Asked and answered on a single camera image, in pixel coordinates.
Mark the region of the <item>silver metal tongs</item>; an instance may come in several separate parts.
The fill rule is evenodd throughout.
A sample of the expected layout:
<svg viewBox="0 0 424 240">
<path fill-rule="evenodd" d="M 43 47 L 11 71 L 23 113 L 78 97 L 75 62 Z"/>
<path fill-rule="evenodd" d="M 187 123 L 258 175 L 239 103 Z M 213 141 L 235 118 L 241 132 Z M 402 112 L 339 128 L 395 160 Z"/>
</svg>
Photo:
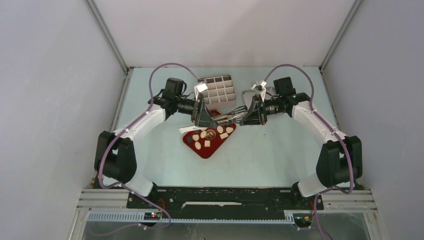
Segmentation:
<svg viewBox="0 0 424 240">
<path fill-rule="evenodd" d="M 247 110 L 248 110 L 247 106 L 242 105 L 242 106 L 238 106 L 234 108 L 230 112 L 212 116 L 213 120 L 215 121 L 215 127 L 199 127 L 192 124 L 187 126 L 181 126 L 179 127 L 178 130 L 181 134 L 183 134 L 190 131 L 203 130 L 207 128 L 216 128 L 218 126 L 223 126 L 227 124 L 239 123 L 240 120 L 246 115 Z"/>
</svg>

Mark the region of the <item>white oval chocolate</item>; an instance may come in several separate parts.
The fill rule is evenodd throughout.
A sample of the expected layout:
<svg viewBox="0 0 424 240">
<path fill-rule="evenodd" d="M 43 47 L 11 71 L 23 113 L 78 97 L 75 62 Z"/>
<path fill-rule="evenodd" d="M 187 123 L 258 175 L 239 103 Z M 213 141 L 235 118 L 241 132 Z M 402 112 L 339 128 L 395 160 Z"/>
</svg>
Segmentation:
<svg viewBox="0 0 424 240">
<path fill-rule="evenodd" d="M 222 133 L 224 132 L 224 128 L 223 128 L 222 126 L 218 126 L 218 127 L 216 128 L 216 130 L 217 130 L 217 132 L 218 132 L 219 134 L 222 134 Z"/>
<path fill-rule="evenodd" d="M 203 130 L 203 131 L 200 133 L 200 138 L 201 138 L 201 139 L 204 139 L 206 136 L 207 136 L 207 132 L 206 132 L 205 130 Z"/>
<path fill-rule="evenodd" d="M 200 150 L 200 149 L 202 148 L 202 145 L 201 145 L 198 141 L 196 141 L 196 142 L 194 143 L 194 146 L 195 146 L 195 148 L 196 148 L 197 150 Z"/>
</svg>

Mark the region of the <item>white square chocolate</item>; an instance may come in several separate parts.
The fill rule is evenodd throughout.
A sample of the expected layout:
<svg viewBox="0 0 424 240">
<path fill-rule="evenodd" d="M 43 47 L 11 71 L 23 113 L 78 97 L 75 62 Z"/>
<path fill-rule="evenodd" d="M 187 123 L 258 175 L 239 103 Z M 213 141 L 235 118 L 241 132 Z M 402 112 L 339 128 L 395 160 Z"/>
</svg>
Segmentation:
<svg viewBox="0 0 424 240">
<path fill-rule="evenodd" d="M 228 138 L 229 134 L 225 132 L 225 133 L 220 134 L 219 136 L 220 136 L 220 139 L 223 140 L 223 139 Z"/>
</svg>

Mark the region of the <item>white heart chocolate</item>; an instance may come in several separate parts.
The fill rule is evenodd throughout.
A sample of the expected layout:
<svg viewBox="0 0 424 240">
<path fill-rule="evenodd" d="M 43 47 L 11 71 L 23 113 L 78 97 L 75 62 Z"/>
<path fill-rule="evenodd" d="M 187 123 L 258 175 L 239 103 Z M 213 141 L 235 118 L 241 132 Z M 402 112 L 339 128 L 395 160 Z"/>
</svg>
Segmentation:
<svg viewBox="0 0 424 240">
<path fill-rule="evenodd" d="M 226 133 L 230 134 L 234 131 L 234 129 L 232 127 L 226 127 L 225 131 Z"/>
</svg>

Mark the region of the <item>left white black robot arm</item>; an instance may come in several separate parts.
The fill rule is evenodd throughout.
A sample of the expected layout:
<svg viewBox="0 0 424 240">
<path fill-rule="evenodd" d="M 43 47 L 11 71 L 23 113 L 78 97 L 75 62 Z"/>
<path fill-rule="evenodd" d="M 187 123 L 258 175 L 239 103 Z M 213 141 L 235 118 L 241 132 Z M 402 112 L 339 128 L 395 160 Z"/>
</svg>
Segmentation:
<svg viewBox="0 0 424 240">
<path fill-rule="evenodd" d="M 200 111 L 205 109 L 202 93 L 208 87 L 205 83 L 196 85 L 195 98 L 191 100 L 183 97 L 183 85 L 183 80 L 169 78 L 160 92 L 162 96 L 151 98 L 144 112 L 137 118 L 122 128 L 112 132 L 103 131 L 99 135 L 94 168 L 98 171 L 98 181 L 102 188 L 122 187 L 138 194 L 138 201 L 145 208 L 156 206 L 158 194 L 152 191 L 155 184 L 137 170 L 135 141 L 141 140 L 176 112 L 192 116 L 193 124 L 180 127 L 180 133 L 204 129 L 197 120 Z"/>
</svg>

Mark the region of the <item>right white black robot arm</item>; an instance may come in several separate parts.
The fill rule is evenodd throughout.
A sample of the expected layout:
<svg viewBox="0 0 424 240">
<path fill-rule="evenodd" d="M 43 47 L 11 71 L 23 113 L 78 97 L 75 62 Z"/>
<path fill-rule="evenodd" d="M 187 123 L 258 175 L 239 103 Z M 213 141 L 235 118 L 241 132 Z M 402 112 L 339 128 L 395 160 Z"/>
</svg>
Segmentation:
<svg viewBox="0 0 424 240">
<path fill-rule="evenodd" d="M 266 84 L 265 81 L 253 84 L 251 89 L 255 94 L 239 125 L 265 125 L 268 116 L 287 114 L 300 123 L 321 148 L 315 172 L 292 186 L 291 204 L 304 209 L 310 204 L 311 196 L 341 190 L 342 183 L 349 184 L 343 193 L 351 194 L 355 180 L 363 174 L 361 140 L 330 124 L 315 108 L 311 96 L 296 91 L 290 77 L 274 80 L 275 94 L 269 99 Z"/>
</svg>

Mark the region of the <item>round foil wrapped chocolate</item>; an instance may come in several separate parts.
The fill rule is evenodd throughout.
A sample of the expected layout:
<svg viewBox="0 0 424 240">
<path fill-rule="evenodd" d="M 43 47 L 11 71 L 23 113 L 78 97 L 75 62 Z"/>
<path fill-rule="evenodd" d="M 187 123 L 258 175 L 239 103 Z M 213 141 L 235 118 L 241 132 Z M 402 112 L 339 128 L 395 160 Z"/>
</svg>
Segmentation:
<svg viewBox="0 0 424 240">
<path fill-rule="evenodd" d="M 216 137 L 216 132 L 213 130 L 213 129 L 208 129 L 207 131 L 206 131 L 206 135 L 205 135 L 205 138 L 207 139 L 207 140 L 213 140 L 215 137 Z"/>
</svg>

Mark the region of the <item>white chocolate piece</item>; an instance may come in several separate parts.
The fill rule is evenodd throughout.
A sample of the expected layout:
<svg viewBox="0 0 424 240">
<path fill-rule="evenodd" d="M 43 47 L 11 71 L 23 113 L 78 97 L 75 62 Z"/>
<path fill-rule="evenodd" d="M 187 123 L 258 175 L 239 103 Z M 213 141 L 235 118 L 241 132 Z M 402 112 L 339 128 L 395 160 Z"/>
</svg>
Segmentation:
<svg viewBox="0 0 424 240">
<path fill-rule="evenodd" d="M 200 136 L 198 134 L 194 134 L 191 137 L 192 137 L 192 140 L 195 142 L 197 142 L 200 139 Z"/>
</svg>

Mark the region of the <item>white divided chocolate box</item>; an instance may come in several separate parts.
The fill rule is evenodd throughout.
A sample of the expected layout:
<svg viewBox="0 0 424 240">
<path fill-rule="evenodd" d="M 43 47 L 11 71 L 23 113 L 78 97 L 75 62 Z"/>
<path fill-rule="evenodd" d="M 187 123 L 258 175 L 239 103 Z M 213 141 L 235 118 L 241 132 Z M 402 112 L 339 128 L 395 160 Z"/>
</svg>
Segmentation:
<svg viewBox="0 0 424 240">
<path fill-rule="evenodd" d="M 236 93 L 231 75 L 218 75 L 199 79 L 207 86 L 202 92 L 205 105 L 210 110 L 230 109 L 236 107 Z"/>
</svg>

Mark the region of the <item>red plastic tray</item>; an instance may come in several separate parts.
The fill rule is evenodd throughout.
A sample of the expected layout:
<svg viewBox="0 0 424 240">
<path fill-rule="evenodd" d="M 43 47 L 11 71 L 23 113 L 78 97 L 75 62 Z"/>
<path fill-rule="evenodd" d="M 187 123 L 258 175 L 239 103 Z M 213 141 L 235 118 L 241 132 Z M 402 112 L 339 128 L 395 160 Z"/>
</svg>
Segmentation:
<svg viewBox="0 0 424 240">
<path fill-rule="evenodd" d="M 215 128 L 192 130 L 182 136 L 182 142 L 202 159 L 209 159 L 234 133 L 237 125 L 228 123 Z"/>
</svg>

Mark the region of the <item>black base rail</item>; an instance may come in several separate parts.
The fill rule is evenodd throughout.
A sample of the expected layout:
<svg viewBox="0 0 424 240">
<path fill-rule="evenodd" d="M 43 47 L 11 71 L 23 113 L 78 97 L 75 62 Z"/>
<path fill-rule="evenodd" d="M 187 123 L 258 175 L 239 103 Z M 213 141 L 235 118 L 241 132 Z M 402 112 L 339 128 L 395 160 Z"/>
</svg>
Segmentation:
<svg viewBox="0 0 424 240">
<path fill-rule="evenodd" d="M 148 196 L 150 202 L 130 193 L 126 207 L 147 210 L 155 203 L 178 219 L 284 220 L 290 211 L 312 213 L 314 199 L 288 187 L 160 186 Z"/>
</svg>

